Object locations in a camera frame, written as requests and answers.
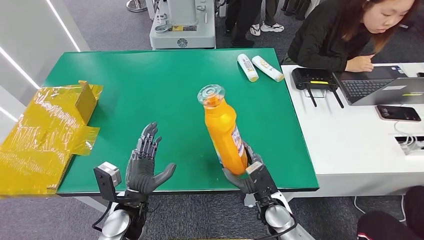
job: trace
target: white sneaker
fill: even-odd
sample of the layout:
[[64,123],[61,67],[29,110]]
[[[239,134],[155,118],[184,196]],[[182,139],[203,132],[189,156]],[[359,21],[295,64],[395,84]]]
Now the white sneaker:
[[274,24],[272,26],[268,26],[268,25],[266,25],[264,23],[262,26],[260,26],[260,29],[262,31],[264,31],[264,32],[276,32],[276,33],[279,33],[279,32],[282,32],[284,30],[284,26],[281,25],[281,24],[278,24],[278,23],[276,23],[276,24]]
[[250,26],[250,33],[253,36],[260,36],[261,35],[261,29],[259,28],[259,24],[255,24]]

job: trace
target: white wall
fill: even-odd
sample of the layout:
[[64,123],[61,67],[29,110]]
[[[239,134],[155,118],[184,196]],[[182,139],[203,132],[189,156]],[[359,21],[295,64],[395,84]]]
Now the white wall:
[[[0,86],[0,103],[3,109],[7,109],[10,115],[16,119],[24,112],[25,106],[13,97],[8,91]],[[0,144],[15,125],[15,121],[0,111]]]
[[[79,49],[89,51],[62,0],[0,1],[0,47],[39,86],[63,52],[77,51],[48,1]],[[0,87],[0,107],[16,118],[36,93],[36,88],[2,54]],[[0,142],[13,124],[0,112]]]

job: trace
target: green table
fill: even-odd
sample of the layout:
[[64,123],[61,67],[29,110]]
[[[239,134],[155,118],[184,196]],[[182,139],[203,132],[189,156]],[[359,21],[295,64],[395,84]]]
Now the green table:
[[[156,121],[163,139],[155,173],[176,163],[173,177],[158,192],[229,191],[204,124],[199,90],[219,84],[237,113],[241,137],[260,154],[278,188],[318,189],[314,168],[285,82],[275,82],[258,70],[251,83],[238,66],[241,53],[260,55],[279,68],[274,49],[216,49],[127,52],[66,52],[43,86],[87,80],[104,89],[89,126],[100,127],[88,156],[76,156],[57,191],[59,195],[99,193],[93,168],[108,161],[125,179],[131,150],[144,126]],[[125,183],[117,186],[123,191]]]

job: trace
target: woman's hair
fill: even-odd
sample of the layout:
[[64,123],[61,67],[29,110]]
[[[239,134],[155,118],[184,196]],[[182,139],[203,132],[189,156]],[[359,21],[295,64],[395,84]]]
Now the woman's hair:
[[[347,0],[341,17],[341,38],[346,42],[352,39],[358,33],[364,13],[375,4],[382,3],[384,1],[388,0]],[[382,50],[390,36],[395,32],[397,26],[399,26],[404,20],[408,19],[408,16],[418,8],[419,4],[420,0],[415,0],[410,10],[395,26],[387,29],[383,33],[372,34],[371,38],[374,42],[375,53]]]

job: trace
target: black router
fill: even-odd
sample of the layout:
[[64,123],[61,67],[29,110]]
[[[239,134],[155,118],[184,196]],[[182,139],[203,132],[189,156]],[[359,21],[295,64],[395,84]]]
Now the black router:
[[317,106],[317,102],[312,95],[311,89],[330,90],[334,94],[340,107],[342,109],[345,108],[339,98],[339,95],[336,93],[338,84],[336,83],[332,72],[324,69],[298,67],[291,72],[291,76],[293,77],[294,84],[297,89],[307,90],[315,107]]

